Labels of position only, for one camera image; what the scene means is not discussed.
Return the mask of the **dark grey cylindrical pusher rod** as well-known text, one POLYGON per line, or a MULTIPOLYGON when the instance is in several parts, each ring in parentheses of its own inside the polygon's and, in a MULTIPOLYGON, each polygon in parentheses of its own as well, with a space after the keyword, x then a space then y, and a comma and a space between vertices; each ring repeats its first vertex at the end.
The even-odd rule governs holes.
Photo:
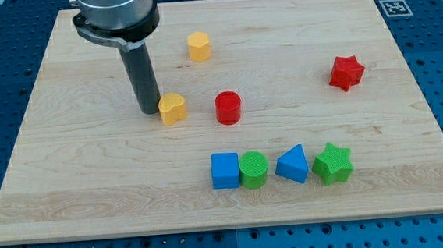
POLYGON ((151 65, 147 45, 127 52, 121 51, 123 65, 139 104, 140 110, 146 114, 155 114, 159 111, 160 91, 151 65))

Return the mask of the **black wrist flange clamp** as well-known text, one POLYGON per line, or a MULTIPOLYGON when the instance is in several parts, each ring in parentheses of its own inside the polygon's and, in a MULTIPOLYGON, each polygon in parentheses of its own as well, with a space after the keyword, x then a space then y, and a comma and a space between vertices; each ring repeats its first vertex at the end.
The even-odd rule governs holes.
POLYGON ((123 29, 103 29, 91 25, 82 13, 72 18, 77 34, 87 41, 109 48, 117 48, 120 51, 131 51, 144 44, 147 37, 153 33, 159 24, 159 9, 157 3, 140 22, 123 29))

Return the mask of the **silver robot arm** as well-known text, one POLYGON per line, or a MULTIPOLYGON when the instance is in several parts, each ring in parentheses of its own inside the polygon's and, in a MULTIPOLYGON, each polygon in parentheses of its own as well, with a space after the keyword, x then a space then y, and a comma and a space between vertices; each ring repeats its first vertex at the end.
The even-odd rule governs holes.
POLYGON ((80 9, 72 22, 80 37, 117 48, 140 110, 158 112, 160 91, 145 40, 158 27, 157 0, 69 0, 80 9))

